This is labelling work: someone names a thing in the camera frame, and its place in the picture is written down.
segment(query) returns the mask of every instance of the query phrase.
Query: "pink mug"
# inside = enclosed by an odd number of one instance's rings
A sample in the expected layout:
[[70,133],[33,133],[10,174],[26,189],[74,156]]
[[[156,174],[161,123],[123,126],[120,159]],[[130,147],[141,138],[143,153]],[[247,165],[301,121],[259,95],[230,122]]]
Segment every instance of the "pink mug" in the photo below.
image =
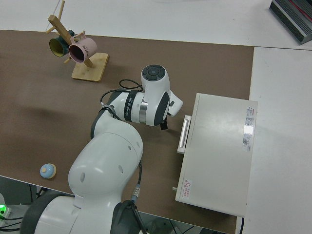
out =
[[[79,41],[75,41],[76,37],[81,37]],[[92,55],[94,55],[97,50],[97,44],[91,38],[87,38],[84,33],[79,33],[70,38],[71,45],[68,48],[69,55],[75,62],[85,62]]]

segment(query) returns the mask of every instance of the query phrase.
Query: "wooden base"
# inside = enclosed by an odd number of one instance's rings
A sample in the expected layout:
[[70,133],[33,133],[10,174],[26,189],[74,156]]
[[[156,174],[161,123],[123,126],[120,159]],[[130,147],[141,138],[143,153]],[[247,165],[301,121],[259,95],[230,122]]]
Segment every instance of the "wooden base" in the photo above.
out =
[[72,78],[86,81],[100,82],[108,61],[108,54],[96,53],[90,57],[93,67],[87,67],[84,63],[76,63]]

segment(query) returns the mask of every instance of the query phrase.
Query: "mug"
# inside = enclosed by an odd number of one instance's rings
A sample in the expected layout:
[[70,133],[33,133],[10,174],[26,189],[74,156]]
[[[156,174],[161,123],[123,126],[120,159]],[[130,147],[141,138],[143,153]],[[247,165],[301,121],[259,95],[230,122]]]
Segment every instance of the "mug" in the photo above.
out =
[[[79,41],[75,41],[76,37],[81,37]],[[91,38],[87,38],[84,33],[79,33],[70,38],[71,45],[68,48],[69,55],[75,62],[85,62],[94,55],[97,50],[97,44]]]
[[[73,36],[75,33],[72,30],[69,30],[68,33]],[[49,42],[50,49],[52,53],[57,57],[62,57],[68,54],[68,47],[69,45],[66,43],[64,38],[61,36],[57,38],[52,38]]]

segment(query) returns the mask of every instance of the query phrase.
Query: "black cable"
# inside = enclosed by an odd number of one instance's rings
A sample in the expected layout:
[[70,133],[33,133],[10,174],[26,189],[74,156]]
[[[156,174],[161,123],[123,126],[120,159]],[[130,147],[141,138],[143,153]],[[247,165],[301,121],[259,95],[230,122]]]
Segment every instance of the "black cable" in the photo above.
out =
[[0,215],[0,219],[2,220],[18,220],[18,219],[22,219],[23,217],[19,217],[19,218],[5,218],[2,215]]
[[31,190],[31,185],[29,185],[29,190],[30,190],[30,200],[31,200],[31,203],[33,203],[33,191]]
[[145,228],[143,227],[143,221],[142,221],[140,213],[137,210],[137,206],[134,203],[132,203],[131,207],[132,207],[132,211],[134,212],[134,214],[136,216],[136,221],[137,221],[138,225],[140,226],[143,234],[147,234]]
[[191,226],[189,229],[185,230],[184,232],[182,232],[182,234],[185,234],[186,232],[188,232],[190,229],[192,229],[193,227],[195,227],[195,225]]
[[8,228],[8,227],[11,227],[11,226],[14,226],[14,225],[17,225],[17,224],[20,224],[21,222],[18,222],[18,223],[13,223],[11,225],[7,225],[7,226],[2,226],[1,228]]
[[[121,83],[124,82],[124,81],[130,81],[134,84],[136,84],[137,86],[136,87],[126,87],[126,86],[123,86]],[[121,81],[119,81],[119,86],[121,88],[124,88],[124,89],[137,89],[137,88],[140,88],[140,90],[138,90],[138,92],[142,92],[143,91],[143,86],[139,83],[137,83],[135,80],[132,80],[132,79],[122,79]]]
[[0,228],[1,232],[15,232],[15,231],[19,231],[19,228],[12,228],[12,229],[2,229]]
[[[130,81],[130,82],[136,84],[137,86],[136,86],[136,87],[126,87],[126,86],[123,86],[121,83],[124,82],[124,81]],[[119,81],[119,85],[120,85],[121,88],[124,88],[124,89],[136,89],[136,88],[140,88],[140,90],[138,90],[138,92],[142,92],[142,91],[144,90],[142,85],[140,85],[139,83],[137,83],[136,81],[131,80],[131,79],[122,79],[121,81]],[[109,91],[105,92],[105,93],[101,96],[101,98],[100,98],[100,100],[99,100],[101,104],[103,103],[103,98],[104,98],[107,94],[109,94],[109,93],[111,93],[111,92],[124,92],[124,93],[129,93],[130,90],[118,90],[118,89],[109,90]]]
[[114,118],[116,118],[116,119],[118,119],[118,120],[121,120],[121,119],[115,114],[115,112],[113,112],[110,108],[106,107],[106,108],[103,108],[103,110],[106,110],[106,111],[108,111],[109,113],[111,113],[112,116],[113,116]]
[[142,178],[142,160],[140,160],[140,163],[139,163],[139,174],[138,174],[137,184],[141,183],[141,178]]
[[36,193],[37,198],[41,197],[41,193],[42,193],[42,191],[47,191],[47,189],[46,189],[46,188],[44,188],[44,187],[41,187],[41,188],[40,188],[40,190],[39,190],[39,192],[38,192],[38,193]]
[[245,222],[245,219],[242,218],[242,225],[240,226],[240,231],[239,231],[239,234],[242,234],[243,233],[243,229],[244,229],[244,222]]
[[174,229],[175,234],[177,234],[177,233],[176,233],[176,229],[175,229],[174,225],[172,224],[171,220],[170,220],[170,219],[168,219],[168,220],[169,220],[169,222],[170,222],[172,228]]

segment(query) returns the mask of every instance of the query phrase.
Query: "white table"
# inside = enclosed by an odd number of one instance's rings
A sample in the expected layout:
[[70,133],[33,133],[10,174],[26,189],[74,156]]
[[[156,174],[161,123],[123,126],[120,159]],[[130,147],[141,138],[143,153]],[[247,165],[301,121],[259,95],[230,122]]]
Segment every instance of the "white table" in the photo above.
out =
[[[0,29],[45,31],[57,3],[0,0]],[[270,3],[67,0],[62,23],[90,35],[256,46],[250,99],[258,115],[244,233],[310,233],[312,41],[299,46]]]

